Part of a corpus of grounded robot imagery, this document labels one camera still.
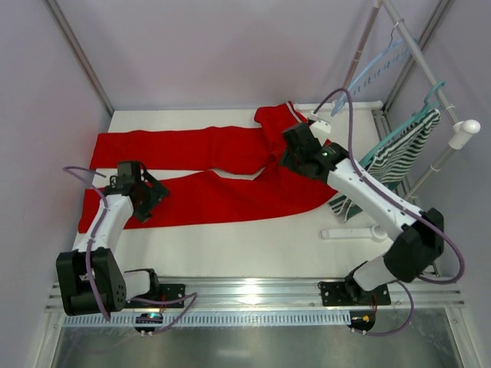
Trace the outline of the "red trousers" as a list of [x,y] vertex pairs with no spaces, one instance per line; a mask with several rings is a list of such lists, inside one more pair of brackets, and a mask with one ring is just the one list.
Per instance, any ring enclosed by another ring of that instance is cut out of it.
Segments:
[[201,130],[101,133],[91,169],[113,169],[136,160],[148,169],[189,170],[166,179],[170,194],[145,222],[127,229],[245,222],[297,215],[328,202],[336,191],[280,165],[282,132],[306,121],[292,103],[260,107],[256,128],[211,126]]

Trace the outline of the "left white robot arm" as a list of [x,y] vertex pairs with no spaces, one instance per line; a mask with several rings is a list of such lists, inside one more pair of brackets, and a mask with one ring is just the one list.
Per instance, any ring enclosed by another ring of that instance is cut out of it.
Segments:
[[66,315],[102,314],[109,320],[127,302],[159,290],[152,268],[124,269],[115,252],[125,225],[150,220],[169,191],[139,161],[119,162],[104,189],[91,188],[100,198],[96,215],[82,240],[60,253],[55,265]]

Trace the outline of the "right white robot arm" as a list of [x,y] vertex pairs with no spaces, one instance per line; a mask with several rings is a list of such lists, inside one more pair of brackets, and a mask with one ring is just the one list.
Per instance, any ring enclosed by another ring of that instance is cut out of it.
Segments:
[[422,211],[387,189],[364,171],[337,143],[321,144],[311,125],[297,123],[284,130],[286,148],[281,164],[292,172],[347,196],[381,227],[392,246],[357,266],[344,279],[344,294],[359,304],[381,285],[411,282],[443,254],[443,215]]

